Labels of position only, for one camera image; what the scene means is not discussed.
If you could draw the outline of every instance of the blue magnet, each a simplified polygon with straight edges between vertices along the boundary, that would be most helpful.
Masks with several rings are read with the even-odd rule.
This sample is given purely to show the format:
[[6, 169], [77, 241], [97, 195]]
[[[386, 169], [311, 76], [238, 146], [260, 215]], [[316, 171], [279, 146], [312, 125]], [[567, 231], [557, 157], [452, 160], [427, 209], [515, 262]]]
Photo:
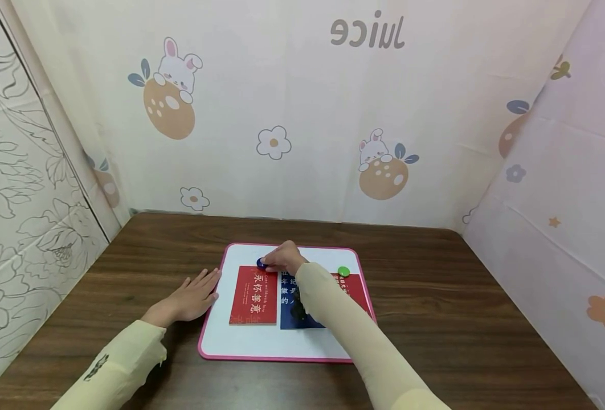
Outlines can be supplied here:
[[268, 266], [267, 264], [263, 264], [263, 263], [262, 263], [261, 258], [259, 258], [259, 259], [257, 260], [257, 267], [258, 267], [259, 269], [265, 270], [265, 268], [266, 268], [267, 266]]

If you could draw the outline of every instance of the arm sleeve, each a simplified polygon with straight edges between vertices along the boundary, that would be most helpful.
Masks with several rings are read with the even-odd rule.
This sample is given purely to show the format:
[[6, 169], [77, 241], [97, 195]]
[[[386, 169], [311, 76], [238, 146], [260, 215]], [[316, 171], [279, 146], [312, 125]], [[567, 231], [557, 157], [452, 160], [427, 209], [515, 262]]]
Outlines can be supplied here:
[[327, 270], [316, 263], [303, 264], [296, 281], [305, 310], [353, 359], [375, 410], [449, 410]]
[[52, 410], [112, 410], [141, 387], [152, 368], [166, 359], [166, 329], [137, 320], [101, 350]]

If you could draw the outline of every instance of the wooden table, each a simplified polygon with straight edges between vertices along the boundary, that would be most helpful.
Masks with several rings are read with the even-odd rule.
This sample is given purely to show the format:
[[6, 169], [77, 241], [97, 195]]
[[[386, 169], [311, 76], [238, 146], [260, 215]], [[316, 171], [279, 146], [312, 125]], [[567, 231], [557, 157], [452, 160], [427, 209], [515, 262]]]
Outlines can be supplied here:
[[[595, 410], [462, 238], [445, 229], [144, 213], [113, 240], [0, 378], [0, 409], [48, 409], [122, 328], [232, 242], [350, 247], [378, 324], [453, 410]], [[202, 319], [124, 409], [370, 409], [351, 365], [208, 362]]]

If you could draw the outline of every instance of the bunny illustration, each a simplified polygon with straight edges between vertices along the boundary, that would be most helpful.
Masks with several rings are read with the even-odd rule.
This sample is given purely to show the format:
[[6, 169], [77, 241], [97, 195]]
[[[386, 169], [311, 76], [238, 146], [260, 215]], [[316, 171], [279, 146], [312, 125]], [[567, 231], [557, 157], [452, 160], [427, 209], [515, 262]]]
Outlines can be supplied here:
[[370, 141], [364, 141], [359, 143], [359, 172], [362, 173], [369, 168], [369, 164], [379, 159], [384, 163], [390, 162], [394, 159], [393, 156], [389, 155], [389, 150], [386, 149], [385, 143], [382, 141], [383, 130], [376, 128], [371, 133]]
[[166, 81], [180, 89], [180, 98], [187, 104], [193, 103], [193, 86], [195, 72], [202, 68], [202, 60], [195, 54], [187, 54], [180, 59], [177, 54], [177, 43], [167, 37], [163, 43], [164, 56], [159, 64], [159, 70], [154, 74], [154, 81], [165, 85]]

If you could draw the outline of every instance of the fabric backdrop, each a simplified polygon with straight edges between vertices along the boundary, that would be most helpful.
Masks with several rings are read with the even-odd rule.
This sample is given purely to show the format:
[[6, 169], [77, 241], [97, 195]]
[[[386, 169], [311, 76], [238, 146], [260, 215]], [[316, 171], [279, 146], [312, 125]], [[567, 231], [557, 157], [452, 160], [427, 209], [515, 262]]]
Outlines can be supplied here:
[[605, 409], [605, 0], [592, 2], [565, 62], [465, 239]]
[[588, 0], [13, 4], [121, 221], [461, 231]]
[[0, 375], [115, 233], [98, 224], [108, 206], [92, 173], [75, 170], [77, 138], [45, 110], [53, 93], [36, 94], [24, 63], [0, 26]]

